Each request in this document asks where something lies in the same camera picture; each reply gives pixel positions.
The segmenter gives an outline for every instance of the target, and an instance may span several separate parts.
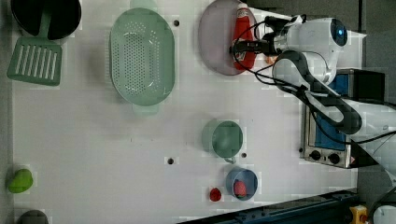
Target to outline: slotted spatula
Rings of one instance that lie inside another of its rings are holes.
[[[50,2],[44,2],[38,36],[18,39],[7,71],[9,78],[46,86],[60,84],[62,47],[47,38],[51,19]]]

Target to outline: green ball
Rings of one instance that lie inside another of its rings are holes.
[[[21,169],[15,173],[14,178],[8,185],[11,193],[22,193],[33,186],[32,173],[29,170]]]

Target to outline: gray bowl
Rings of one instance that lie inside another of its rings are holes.
[[[237,180],[243,181],[246,185],[247,196],[243,198],[236,197],[235,193],[233,192],[233,184]],[[240,201],[247,201],[251,199],[256,193],[258,183],[259,181],[257,179],[257,176],[252,171],[241,167],[233,168],[230,173],[227,174],[225,181],[227,191]]]

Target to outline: toy fruit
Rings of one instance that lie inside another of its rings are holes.
[[[11,193],[22,193],[33,185],[32,173],[29,170],[21,169],[15,173],[14,178],[8,185]]]
[[[233,193],[238,198],[243,198],[247,196],[247,187],[244,182],[236,180],[233,184]]]
[[[210,190],[210,201],[218,202],[221,199],[221,192],[219,189]]]

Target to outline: red ball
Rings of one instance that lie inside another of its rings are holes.
[[[219,189],[210,190],[210,201],[218,202],[221,199],[221,192]]]

